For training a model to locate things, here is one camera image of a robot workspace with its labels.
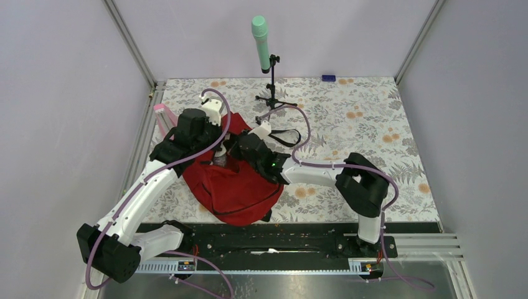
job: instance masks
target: red bag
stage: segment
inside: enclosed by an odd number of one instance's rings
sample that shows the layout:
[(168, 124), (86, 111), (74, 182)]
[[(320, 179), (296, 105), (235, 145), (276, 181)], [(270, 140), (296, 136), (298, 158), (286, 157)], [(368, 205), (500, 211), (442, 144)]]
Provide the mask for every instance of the red bag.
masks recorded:
[[(222, 125), (227, 122), (222, 118)], [(241, 134), (251, 129), (240, 114), (231, 114), (229, 133)], [(183, 172), (183, 178), (196, 199), (221, 221), (249, 225), (261, 220), (275, 205), (282, 193), (282, 184), (272, 184), (262, 178), (246, 161), (227, 154), (227, 166), (210, 165), (214, 151), (195, 159)]]

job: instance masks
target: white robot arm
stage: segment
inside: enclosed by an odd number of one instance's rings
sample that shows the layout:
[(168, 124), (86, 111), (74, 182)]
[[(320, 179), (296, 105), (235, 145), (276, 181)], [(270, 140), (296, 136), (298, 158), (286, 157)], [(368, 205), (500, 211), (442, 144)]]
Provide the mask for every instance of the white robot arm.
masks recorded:
[[(103, 235), (92, 265), (117, 282), (129, 279), (140, 262), (181, 246), (185, 232), (172, 224), (145, 234), (136, 234), (136, 231), (154, 203), (181, 177), (192, 160), (162, 171), (159, 169), (199, 152), (218, 139), (221, 133), (221, 109), (220, 101), (209, 99), (202, 104), (201, 110), (184, 110), (178, 118), (178, 125), (155, 147), (145, 169), (117, 205), (97, 225), (84, 224), (77, 232), (85, 262), (93, 250), (95, 240), (101, 238), (101, 232), (109, 222), (112, 225)], [(290, 155), (272, 152), (267, 148), (262, 138), (270, 132), (270, 124), (263, 121), (252, 131), (234, 136), (235, 141), (230, 143), (230, 155), (235, 159), (244, 159), (263, 178), (273, 183), (310, 183), (337, 187), (347, 203), (359, 214), (358, 238), (367, 244), (378, 243), (380, 205), (387, 195), (388, 183), (381, 177), (366, 172), (359, 173), (353, 169), (300, 165)], [(303, 164), (304, 162), (330, 165), (329, 161), (304, 160)], [(368, 160), (355, 153), (345, 162), (375, 168)]]

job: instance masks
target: lavender wall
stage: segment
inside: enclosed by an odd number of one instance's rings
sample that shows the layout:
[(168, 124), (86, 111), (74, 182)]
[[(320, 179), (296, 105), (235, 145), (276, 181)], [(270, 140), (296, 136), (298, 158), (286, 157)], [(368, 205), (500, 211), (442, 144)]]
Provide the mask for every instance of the lavender wall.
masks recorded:
[(0, 40), (1, 297), (71, 299), (149, 88), (102, 1), (2, 1)]
[(478, 298), (525, 298), (528, 2), (448, 1), (400, 85)]
[(282, 77), (393, 76), (435, 0), (116, 0), (158, 80), (262, 77), (253, 16)]

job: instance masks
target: floral tablecloth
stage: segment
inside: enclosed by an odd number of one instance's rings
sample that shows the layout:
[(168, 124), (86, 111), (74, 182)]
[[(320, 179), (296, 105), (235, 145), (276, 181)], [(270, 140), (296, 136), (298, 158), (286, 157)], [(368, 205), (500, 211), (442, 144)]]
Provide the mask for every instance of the floral tablecloth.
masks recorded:
[[(216, 88), (229, 100), (250, 126), (255, 116), (268, 111), (255, 95), (269, 97), (267, 78), (171, 79), (167, 81), (163, 103), (174, 113), (199, 106), (198, 94)], [(312, 137), (299, 151), (300, 158), (343, 160), (350, 152), (363, 154), (379, 169), (393, 177), (400, 188), (398, 201), (387, 211), (388, 221), (437, 221), (438, 213), (416, 144), (402, 107), (400, 94), (391, 77), (279, 78), (276, 98), (297, 103), (310, 120)], [(278, 112), (270, 119), (272, 128), (296, 128), (306, 137), (306, 124), (293, 109)], [(281, 136), (295, 140), (295, 136)], [(155, 129), (151, 148), (162, 140)], [(267, 138), (273, 151), (291, 149)], [(392, 188), (386, 201), (394, 195)], [(286, 186), (272, 209), (272, 222), (356, 221), (357, 214), (335, 188), (310, 184)], [(182, 222), (220, 222), (194, 198), (183, 180), (173, 184), (156, 202), (145, 222), (176, 219)]]

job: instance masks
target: green microphone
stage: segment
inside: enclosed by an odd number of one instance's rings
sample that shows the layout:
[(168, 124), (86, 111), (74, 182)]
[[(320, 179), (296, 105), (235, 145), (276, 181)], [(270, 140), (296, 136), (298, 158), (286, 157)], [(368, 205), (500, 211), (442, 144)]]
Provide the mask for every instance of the green microphone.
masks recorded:
[(268, 50), (268, 23), (263, 16), (256, 16), (251, 22), (251, 32), (257, 42), (260, 68), (264, 74), (270, 72), (270, 51)]

